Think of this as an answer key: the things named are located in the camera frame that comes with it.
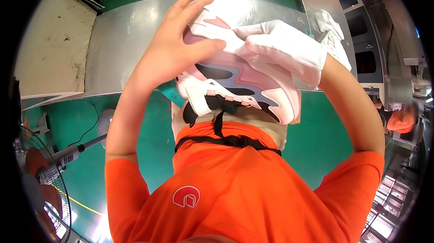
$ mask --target pink sneaker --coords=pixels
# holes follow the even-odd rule
[[[236,55],[244,41],[219,17],[204,10],[188,24],[184,42],[222,39],[223,52],[199,62],[176,78],[178,92],[188,99],[184,121],[194,124],[197,116],[222,107],[252,106],[265,111],[282,125],[299,113],[298,96],[289,72],[282,73],[266,58],[246,61]]]

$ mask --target shoe on conveyor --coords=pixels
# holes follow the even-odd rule
[[[188,99],[183,117],[193,125],[197,116],[221,107],[251,106],[261,109],[282,125],[290,123],[299,113],[296,87],[289,75],[274,78],[276,69],[261,65],[253,69],[249,62],[236,55],[244,44],[219,17],[204,10],[184,31],[184,42],[221,39],[226,41],[224,51],[191,66],[176,78],[180,96]]]

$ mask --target orange t-shirt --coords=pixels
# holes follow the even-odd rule
[[[404,112],[404,117],[402,117],[402,110],[395,110],[387,123],[387,128],[392,131],[396,131],[400,134],[408,133],[413,129],[415,125],[415,117],[409,112]]]
[[[224,122],[222,130],[276,148],[257,127]],[[212,122],[186,127],[178,139],[207,135],[216,137]],[[173,158],[174,176],[149,195],[135,164],[111,160],[106,164],[111,236],[114,243],[176,242],[203,234],[237,242],[356,242],[383,165],[379,153],[356,153],[312,191],[272,151],[187,141]]]

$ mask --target metal table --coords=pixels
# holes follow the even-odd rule
[[[96,17],[85,72],[85,92],[70,97],[83,98],[121,93],[129,76],[161,23],[166,10],[177,0],[142,0],[118,7]],[[355,55],[349,27],[338,0],[302,0],[306,13],[263,0],[214,0],[207,6],[230,26],[242,26],[280,19],[302,32],[312,31],[320,41],[320,32],[314,13],[328,11],[344,33],[342,41],[357,77]],[[298,89],[310,88],[294,80]]]

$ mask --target white glove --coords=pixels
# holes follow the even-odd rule
[[[319,85],[327,47],[280,20],[233,29],[246,39],[237,55],[265,55],[312,88]]]

